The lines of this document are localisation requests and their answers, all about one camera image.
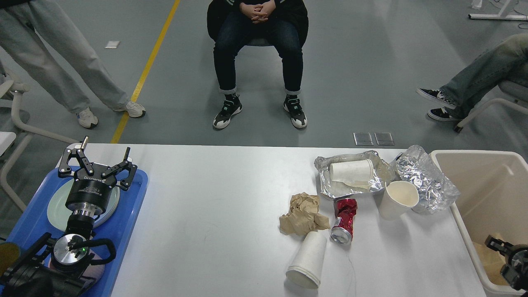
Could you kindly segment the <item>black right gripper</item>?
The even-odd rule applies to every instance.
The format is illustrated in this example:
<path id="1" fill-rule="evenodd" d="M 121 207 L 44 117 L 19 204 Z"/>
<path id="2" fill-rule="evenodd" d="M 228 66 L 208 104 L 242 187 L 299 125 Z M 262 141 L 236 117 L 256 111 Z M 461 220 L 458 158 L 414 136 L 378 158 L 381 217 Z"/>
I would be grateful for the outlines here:
<path id="1" fill-rule="evenodd" d="M 507 258 L 507 265 L 503 266 L 500 274 L 509 286 L 517 291 L 528 290 L 528 245 L 512 245 L 509 241 L 503 241 L 488 235 L 485 246 Z"/>

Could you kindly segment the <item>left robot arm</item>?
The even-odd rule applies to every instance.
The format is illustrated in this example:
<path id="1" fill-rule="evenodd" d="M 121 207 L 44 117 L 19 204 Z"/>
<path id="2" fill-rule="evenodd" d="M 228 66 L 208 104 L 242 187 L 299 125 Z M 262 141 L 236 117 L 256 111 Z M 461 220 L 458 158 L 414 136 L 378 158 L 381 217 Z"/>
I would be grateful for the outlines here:
<path id="1" fill-rule="evenodd" d="M 88 137 L 78 148 L 67 148 L 58 177 L 71 177 L 65 207 L 70 210 L 66 229 L 53 238 L 44 233 L 1 276 L 4 297 L 79 297 L 98 278 L 89 269 L 104 268 L 117 256 L 111 239 L 96 238 L 95 218 L 106 212 L 114 188 L 128 190 L 137 171 L 130 148 L 123 160 L 110 167 L 85 156 Z"/>

